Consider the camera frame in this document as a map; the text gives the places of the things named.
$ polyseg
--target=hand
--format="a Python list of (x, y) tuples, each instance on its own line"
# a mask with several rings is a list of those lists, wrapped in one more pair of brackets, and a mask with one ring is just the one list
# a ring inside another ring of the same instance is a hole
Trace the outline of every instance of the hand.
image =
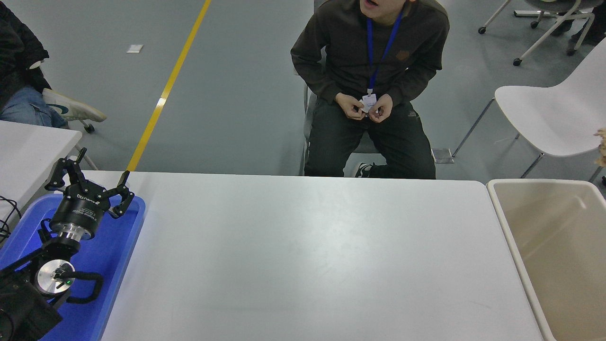
[(352, 120), (360, 121), (366, 114), (362, 111), (364, 103), (358, 101), (356, 98), (346, 95), (342, 92), (337, 93), (335, 96), (335, 102), (343, 109), (345, 116)]
[(382, 95), (377, 103), (368, 111), (368, 117), (375, 123), (381, 123), (391, 115), (393, 100), (390, 95)]

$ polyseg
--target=storage bin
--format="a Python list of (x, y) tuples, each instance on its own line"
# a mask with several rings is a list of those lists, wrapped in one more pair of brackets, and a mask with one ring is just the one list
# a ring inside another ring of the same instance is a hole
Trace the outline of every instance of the storage bin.
[(545, 340), (606, 340), (606, 201), (586, 181), (492, 180), (488, 192)]
[[(41, 246), (37, 233), (40, 221), (52, 218), (62, 199), (61, 194), (47, 194), (32, 203), (0, 250), (0, 269)], [(118, 204), (119, 199), (117, 196), (110, 198), (112, 206)], [(144, 217), (145, 203), (143, 199), (134, 197), (123, 216), (113, 219), (106, 213), (95, 238), (81, 241), (80, 251), (70, 262), (77, 271), (100, 273), (104, 279), (103, 287), (99, 297), (90, 303), (64, 303), (58, 310), (63, 321), (42, 341), (101, 339)], [(87, 297), (92, 288), (93, 283), (76, 280), (71, 290), (74, 297)]]

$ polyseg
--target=seated man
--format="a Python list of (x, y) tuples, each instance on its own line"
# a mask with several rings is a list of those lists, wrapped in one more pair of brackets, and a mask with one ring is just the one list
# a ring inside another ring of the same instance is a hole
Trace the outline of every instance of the seated man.
[[(568, 1), (570, 4), (574, 4), (572, 0), (558, 0), (558, 1)], [(606, 32), (606, 2), (603, 2), (601, 5), (596, 6), (591, 11), (595, 17), (589, 31), (587, 31), (587, 36), (583, 39), (583, 44), (588, 44), (592, 46), (598, 45), (602, 39), (604, 38), (604, 32)], [(560, 26), (558, 26), (552, 33), (552, 36), (561, 36), (564, 32), (568, 32), (572, 28), (574, 20), (566, 20)], [(583, 29), (587, 26), (587, 22), (583, 25), (577, 33), (570, 37), (570, 48), (579, 41), (581, 34), (583, 33)]]
[(0, 120), (67, 127), (66, 119), (106, 119), (95, 108), (52, 91), (39, 69), (45, 58), (48, 51), (0, 1)]
[(355, 177), (434, 179), (430, 144), (410, 101), (442, 69), (447, 35), (446, 11), (435, 0), (322, 4), (291, 49), (295, 69), (318, 96), (305, 175), (342, 177), (367, 130), (387, 164), (362, 163)]

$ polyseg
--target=white tabletop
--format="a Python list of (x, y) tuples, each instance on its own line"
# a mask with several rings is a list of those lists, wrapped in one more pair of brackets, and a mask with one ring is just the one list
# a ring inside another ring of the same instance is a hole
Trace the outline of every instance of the white tabletop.
[[(0, 195), (23, 207), (81, 137), (77, 130), (0, 121)], [(0, 201), (0, 219), (10, 209)]]
[[(113, 187), (120, 172), (85, 175)], [(541, 340), (480, 183), (135, 172), (128, 185), (147, 216), (103, 341)]]

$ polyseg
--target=beige plastic bin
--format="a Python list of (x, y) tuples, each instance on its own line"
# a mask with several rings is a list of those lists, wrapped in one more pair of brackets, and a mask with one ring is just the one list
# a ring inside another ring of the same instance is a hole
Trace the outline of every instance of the beige plastic bin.
[(545, 340), (606, 340), (606, 201), (586, 181), (487, 184)]

